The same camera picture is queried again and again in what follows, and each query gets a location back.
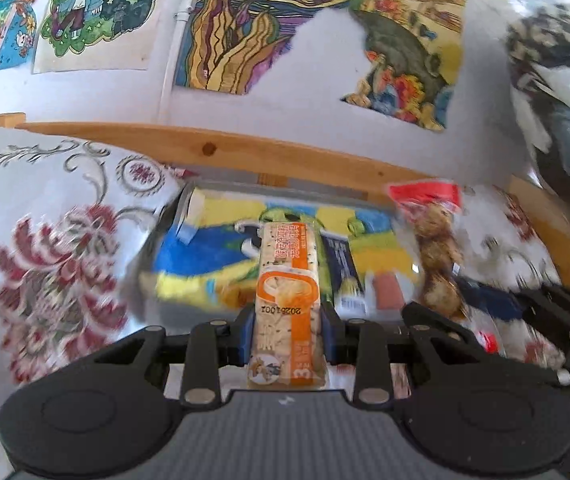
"silver screw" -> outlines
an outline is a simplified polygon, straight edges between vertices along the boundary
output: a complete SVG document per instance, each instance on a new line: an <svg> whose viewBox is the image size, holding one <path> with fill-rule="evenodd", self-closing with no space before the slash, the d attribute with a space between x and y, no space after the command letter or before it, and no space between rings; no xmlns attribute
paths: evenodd
<svg viewBox="0 0 570 480"><path fill-rule="evenodd" d="M216 394L209 388L192 388L185 394L185 400L190 404L209 404L216 399Z"/></svg>
<svg viewBox="0 0 570 480"><path fill-rule="evenodd" d="M561 368L561 370L556 372L556 376L558 377L558 384L561 386L570 386L570 372L565 370L565 368Z"/></svg>
<svg viewBox="0 0 570 480"><path fill-rule="evenodd" d="M360 391L359 399L365 404L385 404L389 400L389 393L382 388L365 388Z"/></svg>

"orange and white snack wrapper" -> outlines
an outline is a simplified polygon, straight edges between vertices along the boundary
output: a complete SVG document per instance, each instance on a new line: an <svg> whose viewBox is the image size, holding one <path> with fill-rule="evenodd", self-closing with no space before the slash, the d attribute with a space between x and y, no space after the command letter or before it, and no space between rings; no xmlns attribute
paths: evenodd
<svg viewBox="0 0 570 480"><path fill-rule="evenodd" d="M318 257L308 225L264 225L255 310L250 386L323 386Z"/></svg>

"black object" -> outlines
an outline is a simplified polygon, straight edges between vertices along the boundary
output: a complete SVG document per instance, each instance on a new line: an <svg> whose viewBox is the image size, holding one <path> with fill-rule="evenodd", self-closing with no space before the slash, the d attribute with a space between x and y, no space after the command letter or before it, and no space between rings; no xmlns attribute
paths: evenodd
<svg viewBox="0 0 570 480"><path fill-rule="evenodd" d="M486 354L468 330L412 303L388 334L321 306L325 355L355 364L339 392L235 391L217 369L249 360L253 306L232 323L165 336L152 326L13 394L0 439L14 480L537 478L570 475L570 290L510 298L568 355L559 372ZM390 362L413 393L394 398ZM178 400L169 365L185 363Z"/></svg>

